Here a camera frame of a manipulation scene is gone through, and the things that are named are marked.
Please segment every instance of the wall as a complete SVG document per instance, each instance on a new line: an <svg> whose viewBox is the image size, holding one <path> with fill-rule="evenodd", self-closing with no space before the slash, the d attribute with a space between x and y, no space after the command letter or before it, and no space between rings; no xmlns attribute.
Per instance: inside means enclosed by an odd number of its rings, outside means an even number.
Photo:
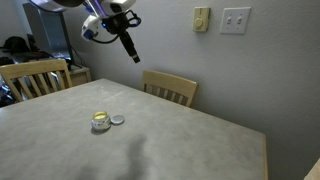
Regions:
<svg viewBox="0 0 320 180"><path fill-rule="evenodd" d="M20 11L17 10L14 1L1 1L0 12L0 46L3 46L5 41L11 36L20 36L27 40L27 34L22 25L22 20L18 15ZM9 53L2 53L0 51L0 57L10 57Z"/></svg>
<svg viewBox="0 0 320 180"><path fill-rule="evenodd" d="M207 33L192 32L193 8L211 7ZM245 35L219 34L223 8L251 6ZM320 157L318 0L138 0L140 27L129 32L142 62L119 41L80 38L86 13L65 13L71 43L94 79L140 88L145 69L199 83L194 108L267 135L271 180L301 180ZM111 39L100 30L101 40Z"/></svg>
<svg viewBox="0 0 320 180"><path fill-rule="evenodd" d="M24 4L24 3L29 3L29 0L14 0L14 3L15 3L17 15L20 19L24 33L32 34L27 16L26 16L24 9L23 9L23 6L22 6L22 4Z"/></svg>

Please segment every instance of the chair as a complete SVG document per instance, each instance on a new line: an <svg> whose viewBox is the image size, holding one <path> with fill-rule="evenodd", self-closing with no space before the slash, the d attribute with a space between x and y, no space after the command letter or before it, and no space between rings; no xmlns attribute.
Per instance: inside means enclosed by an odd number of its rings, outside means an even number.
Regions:
<svg viewBox="0 0 320 180"><path fill-rule="evenodd" d="M60 59L1 66L0 74L18 102L24 100L23 93L32 99L72 87L67 64Z"/></svg>
<svg viewBox="0 0 320 180"><path fill-rule="evenodd" d="M313 166L308 175L304 178L304 180L319 180L320 179L320 159Z"/></svg>
<svg viewBox="0 0 320 180"><path fill-rule="evenodd" d="M143 71L142 89L144 92L190 107L197 83L182 77L146 70Z"/></svg>

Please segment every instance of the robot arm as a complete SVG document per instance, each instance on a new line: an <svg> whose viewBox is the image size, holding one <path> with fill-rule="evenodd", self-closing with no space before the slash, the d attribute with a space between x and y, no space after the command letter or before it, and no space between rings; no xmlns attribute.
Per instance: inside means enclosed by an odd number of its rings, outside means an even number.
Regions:
<svg viewBox="0 0 320 180"><path fill-rule="evenodd" d="M137 27L141 23L141 19L129 8L136 0L30 0L30 2L37 7L52 11L61 12L81 4L86 6L89 12L95 14L89 15L82 26L82 37L89 41L92 40L97 43L108 44L112 43L117 38L120 38L123 46L127 50L135 63L140 61L139 56L134 48L134 43L131 40L127 29L130 27ZM132 17L128 19L127 14L131 13ZM110 34L115 35L111 41L102 42L96 40L98 35L98 27L101 23Z"/></svg>

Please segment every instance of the small round object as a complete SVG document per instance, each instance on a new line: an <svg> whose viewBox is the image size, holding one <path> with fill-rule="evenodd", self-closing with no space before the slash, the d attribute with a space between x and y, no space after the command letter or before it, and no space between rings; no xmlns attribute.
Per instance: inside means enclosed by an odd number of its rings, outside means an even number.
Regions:
<svg viewBox="0 0 320 180"><path fill-rule="evenodd" d="M124 123L124 121L125 121L125 119L124 119L124 116L122 116L122 115L116 115L111 118L111 123L113 125L120 125L120 124Z"/></svg>
<svg viewBox="0 0 320 180"><path fill-rule="evenodd" d="M111 127L110 116L106 112L96 112L91 120L92 129L95 131L104 131Z"/></svg>

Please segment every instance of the table top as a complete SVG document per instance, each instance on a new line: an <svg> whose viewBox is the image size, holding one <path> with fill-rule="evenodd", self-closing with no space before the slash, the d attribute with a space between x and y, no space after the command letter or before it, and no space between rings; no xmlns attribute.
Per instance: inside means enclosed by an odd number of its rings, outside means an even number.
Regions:
<svg viewBox="0 0 320 180"><path fill-rule="evenodd" d="M123 115L102 134L92 115ZM0 108L0 179L262 180L265 136L101 79Z"/></svg>

